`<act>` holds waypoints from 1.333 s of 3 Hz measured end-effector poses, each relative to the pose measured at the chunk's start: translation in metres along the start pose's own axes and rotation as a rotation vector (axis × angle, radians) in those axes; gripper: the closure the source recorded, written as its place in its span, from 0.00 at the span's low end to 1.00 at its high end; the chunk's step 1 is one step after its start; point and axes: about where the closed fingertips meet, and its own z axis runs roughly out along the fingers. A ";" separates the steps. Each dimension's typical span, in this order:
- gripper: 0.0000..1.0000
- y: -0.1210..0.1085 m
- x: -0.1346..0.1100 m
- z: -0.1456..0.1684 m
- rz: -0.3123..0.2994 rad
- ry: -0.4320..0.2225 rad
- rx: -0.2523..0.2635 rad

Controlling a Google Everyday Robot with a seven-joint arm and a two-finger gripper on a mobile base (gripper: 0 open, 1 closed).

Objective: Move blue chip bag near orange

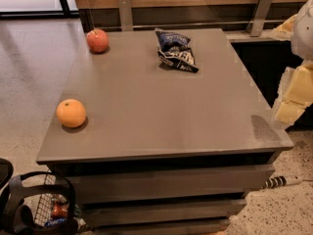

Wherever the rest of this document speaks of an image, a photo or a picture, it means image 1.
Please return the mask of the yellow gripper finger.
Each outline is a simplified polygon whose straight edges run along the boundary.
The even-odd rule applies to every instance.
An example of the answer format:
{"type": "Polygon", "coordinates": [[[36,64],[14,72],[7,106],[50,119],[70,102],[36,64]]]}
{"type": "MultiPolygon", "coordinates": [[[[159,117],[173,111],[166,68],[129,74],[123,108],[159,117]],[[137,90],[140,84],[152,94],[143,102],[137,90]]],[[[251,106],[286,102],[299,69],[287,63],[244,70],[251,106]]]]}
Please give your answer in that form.
{"type": "Polygon", "coordinates": [[[291,82],[285,94],[287,102],[303,107],[313,103],[313,65],[299,66],[292,74],[291,82]]]}
{"type": "Polygon", "coordinates": [[[279,102],[276,107],[275,119],[294,124],[305,112],[305,108],[301,105],[279,102]]]}

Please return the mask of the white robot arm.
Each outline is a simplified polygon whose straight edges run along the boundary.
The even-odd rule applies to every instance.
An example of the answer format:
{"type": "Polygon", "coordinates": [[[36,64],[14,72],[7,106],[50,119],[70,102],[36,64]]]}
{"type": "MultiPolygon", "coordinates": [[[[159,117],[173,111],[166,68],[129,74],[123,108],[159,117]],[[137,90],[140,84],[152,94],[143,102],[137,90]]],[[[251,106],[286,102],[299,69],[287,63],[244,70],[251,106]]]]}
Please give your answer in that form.
{"type": "Polygon", "coordinates": [[[308,0],[294,17],[291,52],[303,62],[282,74],[272,120],[288,128],[313,104],[313,0],[308,0]]]}

